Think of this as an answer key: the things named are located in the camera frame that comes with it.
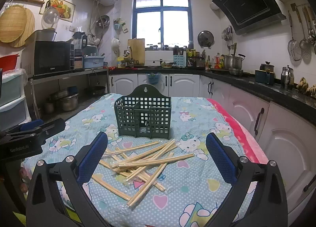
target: blender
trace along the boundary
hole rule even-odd
[[[74,69],[82,69],[83,68],[83,51],[88,44],[88,36],[85,32],[75,32],[72,36],[74,39]]]

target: black range hood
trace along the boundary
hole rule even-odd
[[[230,20],[237,35],[286,19],[275,0],[213,0],[213,2]]]

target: blue gripper pad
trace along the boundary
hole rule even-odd
[[[85,182],[90,181],[95,168],[107,148],[107,135],[104,132],[99,132],[91,144],[86,146],[90,146],[90,149],[78,166],[77,183],[80,186]]]
[[[21,125],[20,132],[31,130],[41,125],[44,125],[44,121],[41,119],[37,119],[37,120]]]
[[[222,148],[222,146],[224,145],[221,146],[219,142],[220,140],[215,135],[210,133],[206,137],[206,148],[209,151],[212,159],[214,160],[224,181],[230,183],[233,186],[237,181],[236,166],[233,164],[232,160],[228,157],[227,153]]]

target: electrical outlet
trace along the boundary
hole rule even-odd
[[[69,31],[71,31],[71,32],[74,32],[75,33],[75,31],[76,31],[76,27],[74,27],[74,26],[69,26]]]

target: window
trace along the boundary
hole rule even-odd
[[[190,0],[134,0],[133,38],[146,45],[193,45]]]

